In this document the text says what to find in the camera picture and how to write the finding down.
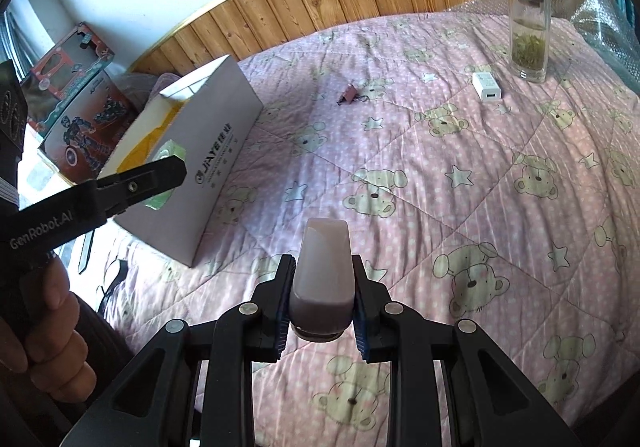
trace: human hand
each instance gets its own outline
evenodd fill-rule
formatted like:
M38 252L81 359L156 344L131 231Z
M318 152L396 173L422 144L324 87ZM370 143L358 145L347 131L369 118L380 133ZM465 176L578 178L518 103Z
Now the human hand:
M49 263L42 284L48 311L27 335L24 347L0 318L0 362L14 373L28 372L33 384L54 400L85 401L96 378L86 363L86 342L75 330L80 306L75 294L69 292L69 277L60 258ZM27 355L34 362L31 367Z

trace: metal pivot screw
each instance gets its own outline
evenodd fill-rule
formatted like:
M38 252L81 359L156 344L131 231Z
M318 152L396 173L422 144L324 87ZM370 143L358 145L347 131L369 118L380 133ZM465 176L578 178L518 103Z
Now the metal pivot screw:
M475 322L470 321L469 319L462 319L462 321L458 323L458 328L463 333L473 333L478 329L478 326L476 326Z
M258 305L255 302L245 302L238 308L242 315L253 315L258 311Z
M391 315L400 315L404 311L404 307L399 302L388 302L385 304L385 312Z
M184 322L180 319L173 319L172 321L167 322L164 326L164 329L169 333L177 333L182 331L182 328L184 328Z

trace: white usb charger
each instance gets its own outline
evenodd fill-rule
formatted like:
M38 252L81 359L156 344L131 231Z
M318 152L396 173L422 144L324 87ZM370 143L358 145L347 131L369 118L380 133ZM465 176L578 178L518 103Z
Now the white usb charger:
M491 73L473 73L471 83L482 102L496 102L502 98L502 90Z

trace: pink quilt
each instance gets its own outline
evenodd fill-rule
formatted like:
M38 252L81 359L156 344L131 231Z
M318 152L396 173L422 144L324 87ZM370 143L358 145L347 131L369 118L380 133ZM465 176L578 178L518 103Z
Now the pink quilt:
M169 319L216 319L297 254L307 218L339 218L371 279L425 318L476 320L573 423L640 368L637 97L567 21L544 84L508 72L507 46L504 17L415 14L243 61L266 106L194 267L122 233L109 321L139 350ZM479 101L476 70L500 102ZM339 106L349 83L360 101ZM254 370L260 445L385 444L389 369L361 362L351 329L289 333Z

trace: plastic bag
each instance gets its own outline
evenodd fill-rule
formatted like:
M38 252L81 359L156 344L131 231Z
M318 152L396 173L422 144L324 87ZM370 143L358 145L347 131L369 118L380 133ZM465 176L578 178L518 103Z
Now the plastic bag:
M173 84L179 78L180 77L178 77L178 75L175 75L173 73L163 73L162 75L160 75L158 81L156 82L156 85L151 90L149 98L153 98L154 96L156 96L156 94L160 93L160 91L164 90L164 88L171 86L171 84Z
M111 77L111 80L138 112L141 112L149 100L149 95L154 89L158 77L145 73L124 73Z

